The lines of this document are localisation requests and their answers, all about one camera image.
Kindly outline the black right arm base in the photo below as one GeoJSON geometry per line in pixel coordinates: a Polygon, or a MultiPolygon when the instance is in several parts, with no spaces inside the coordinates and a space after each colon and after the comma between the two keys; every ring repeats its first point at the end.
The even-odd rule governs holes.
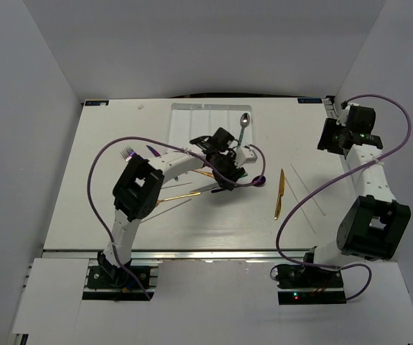
{"type": "Polygon", "coordinates": [[[279,305],[340,305],[346,303],[339,272],[303,265],[278,264],[270,278],[277,283],[279,305]]]}

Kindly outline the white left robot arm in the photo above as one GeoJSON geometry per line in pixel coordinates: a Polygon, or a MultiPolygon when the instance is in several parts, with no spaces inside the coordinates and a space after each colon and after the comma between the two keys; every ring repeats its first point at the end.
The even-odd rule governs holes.
{"type": "Polygon", "coordinates": [[[156,208],[165,183],[207,166],[220,188],[233,190],[237,186],[246,173],[243,166],[256,162],[257,156],[249,146],[232,147],[234,141],[233,135],[221,127],[212,136],[191,139],[186,147],[170,145],[170,152],[159,157],[131,155],[112,190],[115,219],[111,239],[98,258],[106,265],[103,278],[111,286],[119,287],[127,281],[124,264],[131,260],[137,229],[156,208]]]}

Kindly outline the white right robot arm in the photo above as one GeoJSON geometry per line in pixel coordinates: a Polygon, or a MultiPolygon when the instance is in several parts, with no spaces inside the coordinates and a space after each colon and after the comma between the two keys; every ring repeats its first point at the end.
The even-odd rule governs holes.
{"type": "Polygon", "coordinates": [[[302,281],[318,286],[327,277],[324,265],[343,267],[356,260],[390,260],[411,217],[389,187],[380,156],[381,138],[373,134],[373,108],[349,103],[338,119],[325,121],[317,148],[340,155],[355,200],[341,221],[336,238],[315,247],[313,261],[300,269],[302,281]]]}

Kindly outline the silver fork teal handle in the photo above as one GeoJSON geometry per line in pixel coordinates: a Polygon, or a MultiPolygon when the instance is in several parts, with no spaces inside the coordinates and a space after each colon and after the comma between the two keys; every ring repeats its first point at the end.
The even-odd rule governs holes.
{"type": "Polygon", "coordinates": [[[121,156],[125,161],[129,161],[134,154],[134,150],[131,147],[126,147],[121,151],[121,156]]]}

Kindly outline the gold spoon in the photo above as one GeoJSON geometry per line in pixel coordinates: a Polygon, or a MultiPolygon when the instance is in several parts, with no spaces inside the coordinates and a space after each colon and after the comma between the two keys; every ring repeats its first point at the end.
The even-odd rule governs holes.
{"type": "Polygon", "coordinates": [[[199,195],[201,195],[201,193],[202,192],[194,191],[194,192],[184,194],[184,195],[176,195],[176,196],[172,196],[172,197],[169,197],[169,198],[163,198],[163,199],[160,199],[160,200],[157,201],[157,206],[161,203],[168,202],[168,201],[175,201],[175,200],[179,200],[179,199],[182,199],[182,198],[191,198],[191,197],[199,196],[199,195]]]}

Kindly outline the silver spoon teal handle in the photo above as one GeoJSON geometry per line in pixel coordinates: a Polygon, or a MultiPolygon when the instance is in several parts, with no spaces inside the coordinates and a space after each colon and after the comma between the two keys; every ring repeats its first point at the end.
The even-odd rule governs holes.
{"type": "Polygon", "coordinates": [[[241,115],[241,118],[239,120],[239,124],[241,127],[239,136],[238,136],[238,146],[240,147],[243,141],[243,137],[244,137],[244,132],[246,130],[246,128],[250,125],[251,123],[251,116],[249,112],[245,112],[241,115]]]}

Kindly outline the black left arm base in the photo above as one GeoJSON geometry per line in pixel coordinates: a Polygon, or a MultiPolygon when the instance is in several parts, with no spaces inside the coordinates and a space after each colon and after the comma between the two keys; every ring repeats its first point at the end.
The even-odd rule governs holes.
{"type": "MultiPolygon", "coordinates": [[[[144,264],[131,266],[129,269],[136,275],[149,297],[152,298],[157,286],[158,266],[144,264]]],[[[112,280],[96,262],[91,262],[88,265],[82,299],[113,302],[149,301],[131,275],[123,272],[123,277],[112,280]]]]}

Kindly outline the purple iridescent knife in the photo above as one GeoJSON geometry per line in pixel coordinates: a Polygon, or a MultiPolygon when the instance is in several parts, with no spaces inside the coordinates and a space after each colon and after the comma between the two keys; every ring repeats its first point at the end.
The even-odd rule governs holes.
{"type": "Polygon", "coordinates": [[[147,145],[147,149],[155,156],[155,157],[160,157],[161,154],[152,146],[147,145]]]}

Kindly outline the silver knife teal handle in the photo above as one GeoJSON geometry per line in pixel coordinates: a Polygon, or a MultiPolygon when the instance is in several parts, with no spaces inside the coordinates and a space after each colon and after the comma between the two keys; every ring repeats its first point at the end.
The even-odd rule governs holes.
{"type": "Polygon", "coordinates": [[[199,192],[204,193],[204,192],[207,192],[207,191],[211,192],[213,189],[216,189],[216,188],[220,188],[217,181],[215,180],[215,178],[211,178],[211,179],[214,180],[214,182],[212,184],[205,185],[203,187],[193,188],[190,192],[199,191],[199,192]]]}

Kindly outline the purple iridescent spoon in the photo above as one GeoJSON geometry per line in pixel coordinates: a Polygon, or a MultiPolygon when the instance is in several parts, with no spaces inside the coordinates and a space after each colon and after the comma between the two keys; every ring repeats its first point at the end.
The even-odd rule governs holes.
{"type": "MultiPolygon", "coordinates": [[[[266,177],[265,177],[264,175],[262,175],[261,177],[256,176],[256,177],[251,181],[251,184],[252,184],[254,187],[258,187],[258,188],[264,186],[265,183],[266,183],[266,177]]],[[[216,188],[216,189],[213,189],[213,190],[211,191],[211,193],[220,193],[220,192],[223,192],[223,191],[224,191],[224,189],[222,189],[222,188],[216,188]]]]}

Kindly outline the gold knife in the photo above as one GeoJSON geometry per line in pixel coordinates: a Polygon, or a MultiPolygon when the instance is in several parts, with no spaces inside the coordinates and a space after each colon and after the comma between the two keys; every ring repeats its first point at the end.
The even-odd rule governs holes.
{"type": "Polygon", "coordinates": [[[278,193],[277,193],[277,202],[275,205],[275,210],[274,210],[274,220],[278,220],[281,209],[282,209],[282,198],[284,196],[284,189],[285,189],[285,174],[284,170],[281,169],[280,171],[280,176],[279,176],[279,188],[278,188],[278,193]]]}

